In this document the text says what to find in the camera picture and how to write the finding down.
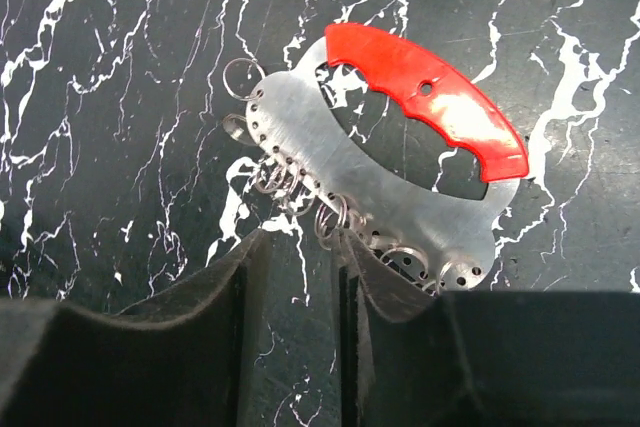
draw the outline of black marble surface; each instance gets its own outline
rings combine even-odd
[[[2,295],[116,312],[276,232],[256,425],[336,425],[329,255],[312,215],[250,188],[261,155],[221,127],[236,57],[291,67],[331,22],[421,44],[477,83],[528,143],[496,223],[490,289],[640,292],[639,0],[3,0]],[[388,169],[481,197],[468,152],[407,121],[356,72],[334,110]]]

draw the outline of red plastic grip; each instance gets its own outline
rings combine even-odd
[[[529,173],[527,151],[509,121],[442,59],[406,39],[361,24],[332,24],[325,35],[330,66],[356,67],[373,90],[390,96],[407,117],[430,125],[450,146],[473,152],[484,182]],[[429,93],[423,93],[425,85]]]

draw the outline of metal ring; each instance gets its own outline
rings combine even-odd
[[[296,190],[296,187],[298,187],[298,183],[300,182],[300,172],[298,170],[293,174],[292,179],[291,184],[284,193],[287,198],[291,197],[291,194],[293,194],[293,191]]]
[[[295,186],[293,186],[293,184],[292,184],[292,186],[289,187],[289,191],[287,192],[286,200],[282,203],[282,208],[284,209],[284,211],[287,214],[292,215],[294,217],[300,217],[300,216],[306,214],[307,212],[309,212],[311,210],[311,208],[313,207],[313,204],[314,204],[314,202],[316,200],[316,196],[313,195],[313,192],[311,190],[307,189],[309,191],[309,193],[312,194],[312,197],[310,197],[311,200],[309,201],[307,206],[304,207],[302,210],[294,210],[291,207],[291,204],[293,203],[293,202],[291,202],[291,195],[295,191],[295,188],[298,185],[302,185],[304,187],[304,184],[301,181],[298,180],[299,176],[300,176],[300,170],[298,169],[296,171],[296,175],[294,177]]]
[[[246,127],[247,119],[245,117],[238,114],[229,114],[222,121],[222,128],[233,140],[240,142],[241,144],[249,145],[251,147],[258,145],[249,134],[248,129],[242,128],[238,125],[239,122],[243,122]]]
[[[340,209],[337,214],[338,220],[336,221],[336,225],[333,227],[334,229],[343,228],[346,225],[347,213],[349,209],[349,205],[347,204],[347,199],[345,199],[344,196],[336,195],[336,198],[340,200]],[[333,209],[330,210],[328,214],[326,214],[328,208],[329,206],[324,203],[320,207],[318,207],[318,210],[316,212],[315,222],[313,224],[313,231],[318,237],[318,240],[320,241],[320,245],[324,248],[327,248],[325,242],[331,237],[331,233],[327,234],[327,222],[329,221],[331,216],[335,214]]]
[[[262,79],[266,77],[267,74],[265,73],[264,69],[260,67],[260,64],[258,64],[258,62],[255,59],[246,59],[243,57],[239,57],[237,59],[231,60],[227,65],[225,65],[224,70],[222,71],[222,83],[224,84],[224,88],[227,89],[227,92],[229,93],[229,95],[236,100],[241,100],[243,102],[251,102],[253,100],[257,100],[258,98],[260,98],[259,95],[249,95],[249,96],[243,97],[241,95],[236,94],[233,90],[231,90],[231,87],[229,87],[229,82],[227,82],[227,71],[229,70],[229,67],[231,67],[234,64],[238,64],[240,62],[248,62],[249,64],[253,64],[256,67],[256,69],[258,69],[258,73],[260,74]]]
[[[285,179],[286,170],[280,164],[276,166],[275,169],[271,171],[269,175],[269,179],[267,180],[267,184],[262,184],[262,179],[260,178],[260,173],[262,172],[262,166],[264,163],[260,164],[260,169],[258,170],[258,179],[254,184],[256,190],[261,194],[272,194],[276,190],[278,190]]]

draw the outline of key ring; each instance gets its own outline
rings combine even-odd
[[[256,190],[262,194],[272,194],[276,190],[282,187],[287,171],[281,165],[277,165],[273,169],[273,171],[271,171],[271,173],[269,174],[266,184],[262,183],[262,180],[260,179],[260,173],[261,173],[261,170],[258,170],[258,179],[254,184]]]
[[[335,197],[330,198],[330,200],[337,199],[339,202],[338,212],[334,212],[328,204],[323,203],[318,210],[316,211],[316,219],[313,223],[313,231],[318,237],[318,241],[320,246],[323,249],[331,250],[327,241],[331,238],[331,232],[333,229],[342,229],[347,224],[347,214],[349,210],[349,205],[347,204],[347,199],[344,196],[336,194]],[[329,227],[329,219],[332,215],[337,215],[338,219],[333,227]]]
[[[251,102],[253,100],[257,100],[261,97],[260,94],[248,95],[246,97],[243,97],[241,95],[236,94],[233,90],[231,90],[231,87],[229,87],[229,82],[227,82],[227,71],[229,70],[229,67],[231,67],[234,64],[238,64],[240,62],[247,62],[249,64],[254,65],[255,68],[258,69],[258,73],[260,74],[260,77],[262,77],[262,79],[264,79],[265,76],[267,75],[264,69],[260,67],[260,64],[258,64],[258,62],[256,62],[254,59],[239,57],[237,59],[233,59],[227,65],[225,65],[224,70],[222,71],[222,83],[224,84],[224,88],[227,89],[227,92],[229,93],[229,95],[236,100],[241,100],[243,102]]]
[[[298,169],[296,171],[296,178],[294,179],[295,184],[292,183],[292,185],[289,186],[289,191],[287,192],[286,201],[283,202],[283,204],[282,204],[282,207],[283,207],[284,211],[287,214],[292,215],[294,217],[300,217],[300,216],[306,214],[307,212],[309,212],[311,210],[311,208],[313,207],[313,204],[314,204],[315,199],[316,199],[316,195],[313,194],[313,192],[311,192],[311,190],[307,189],[309,191],[309,194],[311,194],[311,198],[307,202],[306,207],[304,207],[304,208],[302,208],[300,210],[296,210],[292,206],[292,204],[297,202],[298,199],[300,199],[303,196],[303,194],[302,194],[302,190],[303,189],[301,188],[299,190],[299,192],[298,192],[298,196],[297,196],[296,200],[295,201],[291,200],[291,196],[293,195],[293,192],[296,190],[298,185],[303,186],[303,188],[306,188],[306,187],[304,187],[304,183],[301,180],[299,180],[299,178],[304,176],[304,175],[305,175],[305,172],[302,171],[301,169]]]
[[[246,127],[247,119],[242,115],[229,114],[222,120],[222,128],[232,139],[251,147],[258,145],[253,140],[249,134],[249,129]]]

